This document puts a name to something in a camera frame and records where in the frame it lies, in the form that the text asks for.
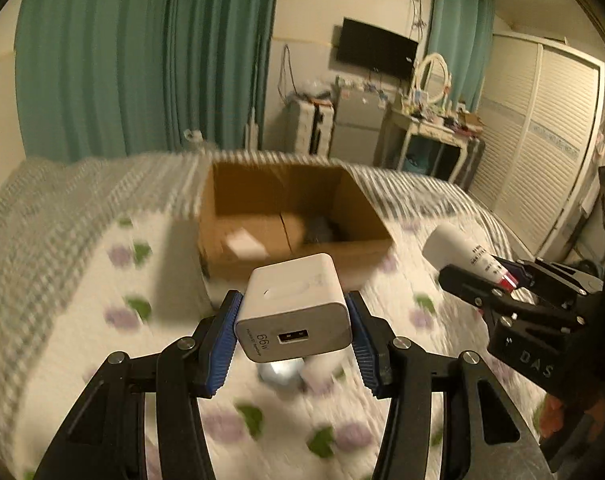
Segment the person's hand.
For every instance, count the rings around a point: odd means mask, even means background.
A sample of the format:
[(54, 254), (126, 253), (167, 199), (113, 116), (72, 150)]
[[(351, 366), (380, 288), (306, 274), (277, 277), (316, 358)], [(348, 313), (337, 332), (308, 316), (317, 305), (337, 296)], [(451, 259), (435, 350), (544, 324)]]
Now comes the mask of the person's hand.
[(539, 415), (539, 434), (548, 439), (564, 427), (565, 404), (556, 396), (547, 394)]

